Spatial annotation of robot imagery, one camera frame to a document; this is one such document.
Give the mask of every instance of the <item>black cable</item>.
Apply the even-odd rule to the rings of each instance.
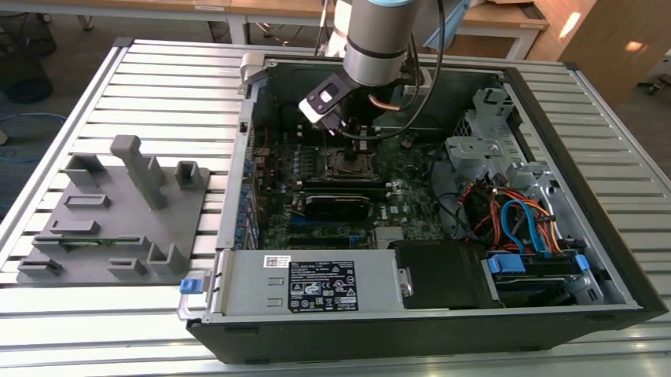
[[[417,54],[417,45],[415,44],[415,36],[409,35],[409,56],[413,60],[413,68],[415,68],[415,93],[412,93],[412,97],[409,101],[400,105],[399,112],[404,112],[415,105],[419,97],[419,87],[421,86],[421,67],[419,66],[419,54]]]
[[[463,230],[466,230],[467,234],[468,234],[468,238],[476,242],[476,243],[480,243],[480,244],[484,244],[484,245],[488,245],[487,242],[484,242],[483,240],[480,240],[480,237],[478,237],[475,235],[475,233],[472,232],[472,230],[468,230],[468,224],[466,222],[463,222],[463,220],[459,218],[458,214],[455,214],[446,206],[443,203],[440,203],[440,200],[436,200],[436,203],[439,204],[440,206],[440,209],[444,210],[444,213],[450,215],[451,218],[454,218],[455,222],[458,223],[458,225],[462,226]]]
[[[463,209],[463,206],[459,206],[458,211],[454,213],[454,214],[456,214],[458,218],[459,218],[459,213],[462,212],[462,209]],[[458,238],[459,226],[460,226],[460,224],[458,223],[456,227],[454,228],[452,240],[455,240]]]
[[[321,0],[323,9],[321,9],[321,17],[320,17],[320,25],[319,25],[319,34],[316,35],[316,44],[315,44],[315,56],[319,54],[319,46],[321,44],[321,37],[324,35],[324,26],[325,26],[325,10],[328,9],[328,0]]]
[[[384,135],[377,135],[377,136],[360,136],[360,135],[353,135],[349,134],[348,132],[343,131],[340,134],[344,137],[348,137],[349,139],[355,140],[361,140],[361,141],[379,141],[388,139],[393,136],[400,135],[403,132],[405,132],[412,126],[412,123],[415,122],[416,118],[419,117],[419,113],[423,111],[424,106],[427,105],[428,99],[431,98],[431,94],[434,93],[434,89],[436,87],[436,82],[439,81],[439,76],[440,76],[440,68],[443,67],[443,50],[444,50],[444,7],[443,7],[443,0],[438,0],[439,3],[439,17],[440,17],[440,38],[439,38],[439,58],[436,60],[436,72],[434,73],[434,81],[431,82],[431,86],[428,87],[428,92],[427,96],[424,97],[424,100],[419,104],[417,110],[415,111],[412,117],[409,118],[408,122],[403,127],[400,127],[396,131],[389,132],[388,134]]]
[[[315,44],[315,56],[319,54],[319,46],[321,44],[321,36],[324,35],[324,27],[319,27],[319,35],[316,36],[316,44]]]

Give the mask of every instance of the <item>metal table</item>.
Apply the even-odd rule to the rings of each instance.
[[[120,164],[108,153],[116,134],[139,135],[143,152],[159,155],[161,166],[195,159],[216,174],[191,260],[192,269],[212,267],[241,101],[237,66],[240,56],[253,49],[277,51],[145,40],[111,50],[0,226],[0,375],[666,375],[670,315],[538,353],[225,365],[184,329],[175,313],[177,287],[16,285],[16,268],[31,250],[32,235],[45,225],[68,184],[59,169],[73,152],[99,153],[104,163]],[[558,63],[458,57],[448,61],[519,69],[654,286],[668,297],[670,182],[583,75]],[[538,157],[528,129],[524,134]],[[203,296],[189,297],[191,309],[203,305]]]

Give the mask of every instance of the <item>blue latch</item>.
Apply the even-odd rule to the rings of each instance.
[[[590,269],[590,262],[584,255],[578,254],[575,256],[575,262],[578,263],[578,267],[580,267],[580,271],[587,271]]]
[[[203,293],[203,280],[181,279],[181,283],[179,283],[179,293],[183,295],[197,295]]]
[[[527,268],[519,254],[495,254],[487,260],[490,273],[524,273]]]

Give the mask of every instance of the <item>metal bracket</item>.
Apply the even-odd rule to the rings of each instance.
[[[249,84],[263,70],[265,70],[265,53],[245,53],[240,62],[240,79],[243,84]]]

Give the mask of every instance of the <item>warning label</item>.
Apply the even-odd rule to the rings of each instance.
[[[291,262],[288,309],[293,313],[359,310],[355,262]]]

